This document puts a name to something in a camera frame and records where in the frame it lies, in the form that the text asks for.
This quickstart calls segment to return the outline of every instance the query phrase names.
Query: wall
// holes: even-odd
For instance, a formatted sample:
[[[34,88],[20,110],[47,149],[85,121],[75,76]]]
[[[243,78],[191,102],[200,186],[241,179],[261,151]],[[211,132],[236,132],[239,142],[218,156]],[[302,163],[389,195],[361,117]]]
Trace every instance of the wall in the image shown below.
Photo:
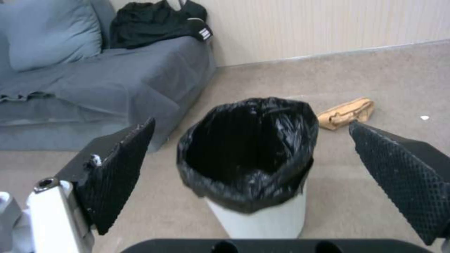
[[[450,38],[448,0],[194,1],[208,10],[219,65]]]

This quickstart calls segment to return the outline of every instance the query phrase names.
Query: floor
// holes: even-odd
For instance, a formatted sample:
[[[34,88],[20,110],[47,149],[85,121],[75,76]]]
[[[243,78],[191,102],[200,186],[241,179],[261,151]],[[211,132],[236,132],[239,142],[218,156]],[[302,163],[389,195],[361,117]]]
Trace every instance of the floor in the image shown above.
[[[309,102],[318,113],[368,96],[376,103],[368,124],[450,154],[449,80],[450,41],[220,68],[168,142],[146,156],[127,205],[110,232],[96,238],[94,252],[151,238],[227,237],[206,203],[182,185],[175,165],[180,136],[218,104],[277,96]],[[0,189],[25,203],[34,182],[74,154],[0,152]],[[424,246],[364,168],[347,127],[319,132],[300,237],[393,238]],[[441,242],[429,249],[438,252]]]

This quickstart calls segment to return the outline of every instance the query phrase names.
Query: trash bag liner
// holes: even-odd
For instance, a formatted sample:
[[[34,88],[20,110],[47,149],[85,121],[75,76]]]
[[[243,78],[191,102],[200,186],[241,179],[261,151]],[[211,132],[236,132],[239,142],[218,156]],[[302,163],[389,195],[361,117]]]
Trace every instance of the trash bag liner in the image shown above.
[[[304,102],[271,97],[224,104],[181,137],[177,167],[197,196],[252,213],[302,192],[317,132]]]

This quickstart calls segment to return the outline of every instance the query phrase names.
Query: black jacket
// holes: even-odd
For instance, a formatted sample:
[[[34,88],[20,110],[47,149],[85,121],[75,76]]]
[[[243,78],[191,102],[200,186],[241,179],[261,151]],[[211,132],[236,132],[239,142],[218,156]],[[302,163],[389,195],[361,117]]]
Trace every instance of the black jacket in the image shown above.
[[[205,41],[212,36],[206,18],[205,8],[190,0],[179,11],[166,0],[128,3],[111,22],[111,48],[132,49],[181,36]]]

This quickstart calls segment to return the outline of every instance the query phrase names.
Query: clothing tag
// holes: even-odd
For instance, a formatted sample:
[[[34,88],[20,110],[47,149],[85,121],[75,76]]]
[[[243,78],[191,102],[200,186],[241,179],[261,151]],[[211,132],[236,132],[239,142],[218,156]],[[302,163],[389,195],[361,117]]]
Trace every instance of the clothing tag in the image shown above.
[[[203,36],[203,40],[207,40],[211,37],[211,33],[208,31],[208,29],[203,28],[201,31],[199,31],[198,33],[200,33]]]

